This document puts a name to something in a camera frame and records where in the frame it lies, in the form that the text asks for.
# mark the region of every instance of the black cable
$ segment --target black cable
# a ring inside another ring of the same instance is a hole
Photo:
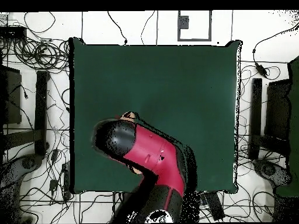
[[[79,223],[81,223],[81,194],[79,194]]]
[[[119,28],[119,30],[120,30],[120,33],[121,33],[121,36],[123,36],[123,38],[124,38],[124,44],[126,45],[127,43],[128,43],[128,40],[127,40],[127,38],[126,37],[124,37],[124,35],[123,35],[123,31],[121,30],[121,28],[120,28],[120,26],[119,25],[117,25],[117,23],[112,19],[112,17],[110,16],[110,13],[109,13],[109,11],[107,11],[107,13],[108,13],[108,15],[109,15],[109,17],[110,17],[110,19],[111,19],[111,21]]]
[[[255,48],[253,49],[252,53],[253,53],[253,61],[255,62],[255,64],[257,64],[257,62],[255,61],[255,52],[256,52],[256,47],[261,43],[261,42],[264,42],[266,40],[270,40],[272,38],[274,38],[275,36],[277,35],[280,35],[280,34],[283,34],[283,33],[287,33],[289,31],[292,31],[293,29],[294,30],[297,30],[299,28],[299,23],[297,23],[295,26],[291,27],[290,29],[287,29],[287,30],[284,30],[284,31],[281,31],[277,34],[274,34],[273,36],[269,37],[269,38],[265,38],[263,40],[261,40],[260,42],[258,42],[256,45],[255,45]]]
[[[63,102],[64,104],[66,104],[66,105],[69,106],[69,104],[66,103],[66,102],[64,101],[64,99],[63,99],[63,95],[64,95],[64,93],[65,93],[66,91],[68,91],[68,90],[69,90],[69,88],[68,88],[68,89],[65,89],[65,90],[63,91],[63,93],[61,94],[61,100],[62,100],[62,102]]]
[[[73,202],[72,204],[73,204],[73,216],[74,216],[75,223],[77,224],[77,220],[75,216],[75,203]]]
[[[252,197],[253,212],[255,213],[255,216],[257,217],[257,219],[259,220],[259,222],[262,222],[262,220],[260,219],[260,217],[258,217],[258,215],[257,215],[257,213],[256,213],[256,207],[259,207],[262,211],[266,212],[266,213],[269,214],[272,218],[274,218],[274,217],[273,217],[273,214],[270,214],[269,212],[263,210],[257,203],[255,203],[255,197],[256,197],[257,195],[261,194],[261,193],[265,193],[265,194],[267,194],[267,195],[269,195],[269,196],[271,196],[272,198],[275,199],[275,197],[274,197],[271,193],[269,193],[269,192],[267,192],[267,191],[259,191],[259,192],[255,193],[255,194],[253,195],[253,197]]]
[[[35,222],[35,224],[37,224],[37,222],[39,221],[39,216],[37,215],[37,214],[35,214],[35,213],[33,213],[33,212],[29,212],[29,211],[24,211],[21,207],[20,207],[20,210],[23,212],[23,213],[27,213],[27,214],[31,214],[31,215],[34,215],[34,216],[36,216],[36,222]]]
[[[83,11],[81,13],[82,13],[82,16],[81,16],[81,40],[83,40]]]
[[[27,28],[28,28],[32,33],[44,33],[44,32],[46,32],[46,31],[48,31],[51,27],[53,27],[53,25],[54,25],[55,22],[56,22],[56,18],[55,18],[55,16],[54,16],[51,12],[49,12],[49,13],[51,14],[51,16],[54,18],[53,23],[51,24],[51,26],[48,27],[47,29],[45,29],[44,31],[33,31],[32,29],[29,28],[29,26],[28,26],[28,24],[27,24],[27,22],[26,22],[26,16],[27,16],[29,13],[34,13],[34,12],[26,12],[25,15],[24,15],[24,22],[25,22],[25,25],[27,26]]]
[[[96,199],[98,197],[111,197],[111,196],[112,195],[98,195],[98,196],[96,196],[95,199],[93,200],[91,206],[89,206],[87,209],[84,209],[84,211],[82,211],[82,213],[81,213],[81,221],[79,223],[82,224],[82,222],[83,222],[83,213],[86,212],[87,210],[89,210],[94,205],[94,203],[96,202]]]
[[[297,30],[298,28],[299,28],[299,22],[298,22],[295,26],[291,27],[290,29],[281,31],[281,32],[279,32],[279,33],[277,33],[277,34],[275,34],[275,35],[269,37],[269,38],[265,38],[265,39],[261,40],[260,42],[258,42],[258,43],[255,45],[255,48],[252,50],[253,61],[254,61],[254,63],[255,63],[255,67],[256,67],[256,69],[258,70],[258,72],[259,72],[262,76],[264,76],[265,78],[269,79],[269,78],[267,77],[267,76],[269,76],[268,73],[267,73],[267,71],[266,71],[267,68],[265,69],[262,65],[259,65],[259,64],[255,61],[256,47],[257,47],[261,42],[264,42],[264,41],[266,41],[266,40],[269,40],[269,39],[271,39],[271,38],[273,38],[273,37],[275,37],[275,36],[277,36],[277,35],[279,35],[279,34],[287,33],[287,32],[292,31],[292,30]]]
[[[156,12],[156,11],[154,10],[153,13],[152,13],[152,15],[147,19],[147,21],[146,21],[146,23],[145,23],[145,25],[144,25],[144,27],[143,27],[143,30],[142,30],[141,35],[140,35],[140,38],[141,38],[142,43],[143,43],[143,39],[142,39],[143,31],[144,31],[144,29],[145,29],[145,27],[146,27],[146,25],[147,25],[147,22],[150,20],[150,18],[154,15],[155,12]]]

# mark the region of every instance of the white floor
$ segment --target white floor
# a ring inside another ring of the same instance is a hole
[[[245,86],[244,95],[240,104],[241,116],[239,133],[245,134],[248,131],[249,124],[249,110],[250,105],[245,101],[250,101],[251,96],[251,79],[247,79],[256,73],[252,65],[252,50],[257,42],[268,38],[280,31],[286,30],[299,22],[298,15],[292,14],[288,11],[277,10],[214,10],[212,22],[212,41],[211,42],[178,42],[177,11],[147,10],[145,12],[111,12],[112,18],[121,27],[124,36],[128,40],[128,45],[140,45],[141,32],[147,19],[153,14],[151,19],[142,34],[144,44],[155,45],[174,45],[174,44],[211,44],[214,46],[224,46],[231,40],[242,40],[242,79]],[[124,38],[120,34],[120,30],[110,20],[107,12],[84,12],[82,24],[82,12],[53,12],[55,16],[55,23],[48,31],[38,33],[42,38],[62,39],[67,40],[69,37],[83,37],[87,44],[124,44]],[[17,24],[16,20],[24,24],[24,13],[10,13],[9,24]],[[26,16],[27,25],[34,31],[42,31],[51,26],[53,17],[48,12],[29,13]],[[281,34],[277,37],[271,38],[258,45],[256,49],[255,59],[260,61],[264,67],[272,67],[270,69],[270,78],[276,78],[279,75],[277,67],[280,69],[279,79],[287,79],[287,62],[290,62],[299,55],[299,30]],[[30,38],[36,39],[30,32],[27,34]],[[19,69],[22,73],[22,85],[27,90],[28,99],[22,97],[22,109],[28,115],[30,122],[34,124],[34,105],[35,105],[35,82],[36,72],[33,69],[23,65],[13,63],[18,61],[14,55],[10,55],[8,60],[9,67]],[[263,101],[266,100],[266,87],[270,80],[263,79]],[[68,75],[65,72],[59,74],[51,74],[51,80],[48,82],[48,106],[56,104],[48,110],[48,132],[47,141],[50,143],[50,150],[56,147],[59,143],[62,134],[62,143],[68,146],[69,137],[68,131],[64,131],[69,127],[69,114],[65,109],[60,95],[69,88]],[[68,102],[69,92],[64,95],[64,100]],[[263,104],[263,115],[265,115],[265,106]],[[22,114],[22,123],[19,125],[13,124],[4,126],[7,133],[17,132],[23,129],[30,129],[30,125],[26,116]],[[65,147],[59,144],[58,149]],[[7,152],[5,159],[11,159],[16,155],[18,150],[22,147],[11,149]],[[24,148],[19,152],[20,155],[33,152],[33,146]],[[57,162],[56,176],[58,177],[61,166],[65,160],[69,160],[69,152],[65,149],[66,157]],[[278,157],[278,154],[273,154],[271,157]],[[284,160],[280,159],[279,164],[284,166]],[[219,192],[219,197],[224,204],[225,214],[231,217],[226,217],[224,222],[258,222],[259,219],[253,213],[252,203],[249,203],[249,196],[252,200],[254,194],[260,191],[268,191],[272,193],[269,182],[260,178],[253,170],[250,170],[251,164],[247,163],[240,166],[238,169],[238,183],[240,189],[236,194],[223,194]],[[42,164],[37,171],[28,174],[24,179],[21,188],[21,195],[25,195],[31,188],[40,188],[43,192],[47,192],[49,188],[50,178],[46,171],[46,163]],[[56,200],[61,200],[61,193],[58,192]],[[256,208],[257,215],[263,222],[270,222],[271,216],[267,213],[268,208],[273,211],[273,198],[267,194],[260,193],[255,198],[255,203],[261,208]],[[27,197],[21,201],[22,209],[29,210],[39,216],[38,223],[51,223],[59,219],[61,210],[65,205],[49,205],[50,200],[43,195],[42,192],[32,189]],[[62,217],[59,223],[78,223],[79,218],[82,223],[106,223],[112,215],[112,192],[86,192],[81,196],[76,195],[72,202],[69,203],[67,210],[63,210]],[[214,222],[210,217],[208,211],[202,212],[202,220],[200,222]]]

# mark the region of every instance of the electrical cord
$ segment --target electrical cord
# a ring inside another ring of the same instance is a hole
[[[28,16],[29,13],[34,13],[34,12],[26,12],[26,13],[24,14],[24,22],[25,22],[25,25],[27,26],[27,28],[28,28],[33,34],[35,34],[35,33],[44,33],[44,32],[46,32],[46,31],[48,31],[51,27],[53,27],[53,25],[54,25],[55,22],[56,22],[56,18],[55,18],[55,16],[54,16],[51,12],[49,12],[49,13],[51,14],[51,16],[54,18],[54,20],[53,20],[51,26],[48,27],[47,29],[43,30],[43,31],[33,31],[32,29],[29,28],[29,26],[28,26],[28,24],[27,24],[27,22],[26,22],[26,17]]]
[[[141,38],[141,41],[142,41],[142,44],[143,44],[143,45],[144,45],[144,43],[143,43],[143,39],[142,39],[143,31],[144,31],[144,29],[145,29],[145,27],[146,27],[146,25],[147,25],[147,22],[151,19],[151,17],[154,15],[155,12],[156,12],[156,11],[154,10],[153,13],[152,13],[152,15],[147,19],[147,21],[146,21],[146,23],[145,23],[145,25],[144,25],[144,27],[143,27],[143,30],[142,30],[142,32],[141,32],[140,38]]]
[[[82,224],[82,222],[83,222],[83,213],[86,212],[87,210],[89,210],[94,205],[94,203],[96,202],[96,200],[97,200],[98,197],[111,197],[111,196],[112,195],[98,195],[98,196],[96,196],[95,199],[93,200],[91,206],[89,206],[87,209],[85,209],[84,211],[82,211],[80,224]]]
[[[64,93],[65,93],[66,91],[68,91],[68,90],[69,90],[69,88],[68,88],[68,89],[65,89],[65,90],[63,91],[63,93],[61,94],[61,100],[62,100],[62,102],[63,102],[65,105],[68,105],[68,106],[69,106],[69,104],[66,103],[66,102],[64,101],[64,99],[63,99],[63,95],[64,95]]]
[[[269,76],[268,73],[267,73],[267,70],[266,70],[262,65],[259,65],[259,64],[255,61],[256,47],[257,47],[261,42],[264,42],[264,41],[266,41],[266,40],[272,39],[272,38],[274,38],[274,37],[277,36],[277,35],[280,35],[280,34],[283,34],[283,33],[287,33],[287,32],[289,32],[289,31],[297,30],[298,28],[299,28],[299,22],[298,22],[295,26],[291,27],[290,29],[281,31],[281,32],[279,32],[279,33],[277,33],[277,34],[275,34],[275,35],[269,37],[269,38],[265,38],[265,39],[261,40],[260,42],[258,42],[258,43],[255,45],[255,48],[252,50],[253,61],[254,61],[254,63],[255,63],[256,70],[257,70],[263,77],[269,79],[269,78],[267,77],[267,76]]]
[[[126,45],[127,43],[128,43],[128,40],[127,40],[127,38],[126,37],[124,37],[124,35],[123,35],[123,31],[121,30],[121,28],[120,28],[120,26],[112,19],[112,17],[111,17],[111,15],[110,15],[110,13],[109,13],[109,11],[107,11],[107,14],[109,15],[109,18],[111,19],[111,21],[119,28],[119,30],[120,30],[120,34],[121,34],[121,36],[123,36],[123,38],[124,38],[124,45]]]

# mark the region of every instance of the cable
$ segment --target cable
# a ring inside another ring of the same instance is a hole
[[[110,19],[111,19],[111,21],[119,28],[119,30],[120,30],[120,33],[121,33],[121,36],[123,36],[123,38],[124,38],[124,45],[126,45],[127,43],[128,43],[128,40],[127,40],[127,38],[126,37],[124,37],[124,35],[123,35],[123,31],[121,30],[121,28],[120,28],[120,26],[119,25],[117,25],[117,23],[112,19],[112,17],[110,16],[110,13],[109,13],[109,11],[107,11],[107,13],[108,13],[108,15],[109,15],[109,17],[110,17]]]
[[[63,99],[63,95],[64,95],[64,93],[65,93],[66,91],[68,91],[68,90],[69,90],[69,88],[68,88],[68,89],[65,89],[65,90],[63,91],[63,93],[61,94],[61,100],[62,100],[62,102],[63,102],[64,104],[66,104],[66,105],[69,106],[69,104],[66,103],[66,102],[64,101],[64,99]]]
[[[111,196],[112,195],[98,195],[98,196],[96,196],[95,199],[93,200],[91,206],[89,206],[87,209],[85,209],[84,211],[82,211],[82,213],[81,213],[81,221],[79,223],[82,224],[82,222],[83,222],[83,213],[86,212],[87,210],[89,210],[94,205],[94,203],[96,202],[96,199],[98,197],[111,197]]]
[[[54,18],[53,23],[51,24],[51,26],[48,27],[47,29],[45,29],[44,31],[33,31],[32,29],[30,29],[30,28],[28,27],[28,24],[27,24],[27,22],[26,22],[26,16],[28,15],[28,13],[34,13],[34,12],[26,12],[25,15],[24,15],[24,22],[25,22],[25,25],[27,26],[27,28],[28,28],[32,33],[44,33],[44,32],[46,32],[46,31],[48,31],[51,27],[53,27],[53,25],[54,25],[55,22],[56,22],[56,18],[55,18],[55,16],[54,16],[51,12],[49,12],[49,13],[51,14],[51,16]]]
[[[290,29],[281,31],[281,32],[279,32],[279,33],[277,33],[277,34],[275,34],[275,35],[269,37],[269,38],[265,38],[264,40],[261,40],[260,42],[258,42],[258,43],[255,45],[255,48],[252,50],[253,61],[254,61],[254,63],[255,63],[255,67],[256,67],[256,69],[258,70],[258,72],[259,72],[262,76],[264,76],[265,78],[268,79],[268,77],[267,77],[268,74],[267,74],[266,69],[265,69],[262,65],[259,65],[259,64],[255,61],[256,47],[257,47],[261,42],[264,42],[264,41],[266,41],[266,40],[269,40],[269,39],[271,39],[271,38],[273,38],[273,37],[275,37],[275,36],[277,36],[277,35],[279,35],[279,34],[287,33],[287,32],[289,32],[289,31],[292,31],[293,29],[294,29],[294,30],[297,30],[298,28],[299,28],[299,22],[298,22],[295,26],[291,27]]]
[[[145,29],[145,26],[147,25],[147,22],[150,20],[150,18],[154,15],[155,12],[156,11],[154,10],[153,13],[152,13],[152,15],[147,19],[147,21],[146,21],[146,23],[145,23],[145,25],[143,27],[143,30],[142,30],[141,35],[140,35],[142,43],[143,43],[142,34],[143,34],[144,29]]]
[[[37,214],[35,214],[35,213],[32,213],[32,212],[29,212],[29,211],[24,211],[21,207],[20,207],[20,210],[23,212],[23,213],[27,213],[27,214],[31,214],[31,215],[34,215],[34,216],[36,216],[36,222],[35,222],[35,224],[37,224],[37,222],[39,221],[39,216],[37,215]]]
[[[259,222],[262,222],[262,220],[260,219],[260,217],[258,217],[258,215],[257,215],[257,213],[256,213],[256,206],[259,207],[262,211],[264,211],[264,212],[266,212],[267,214],[269,214],[272,218],[274,218],[274,217],[273,217],[273,214],[271,214],[271,213],[268,212],[268,211],[263,210],[259,205],[257,205],[257,203],[255,203],[255,197],[256,197],[257,195],[261,194],[261,193],[265,193],[265,194],[267,194],[267,195],[269,195],[269,196],[271,196],[272,198],[275,199],[275,197],[274,197],[271,193],[269,193],[269,192],[267,192],[267,191],[260,191],[260,192],[257,192],[256,194],[253,195],[253,197],[252,197],[253,212],[255,213],[255,216],[257,217],[257,219],[259,220]]]

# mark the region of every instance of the dark green tabletop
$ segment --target dark green tabletop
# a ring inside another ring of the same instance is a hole
[[[287,168],[292,176],[289,185],[276,189],[276,194],[281,197],[299,197],[299,57],[288,64],[288,73],[291,80],[291,90],[288,98],[291,103],[290,116],[290,157]]]
[[[238,41],[228,47],[85,45],[75,38],[75,190],[138,185],[140,176],[91,147],[94,125],[126,111],[193,149],[198,190],[235,190],[238,47]]]

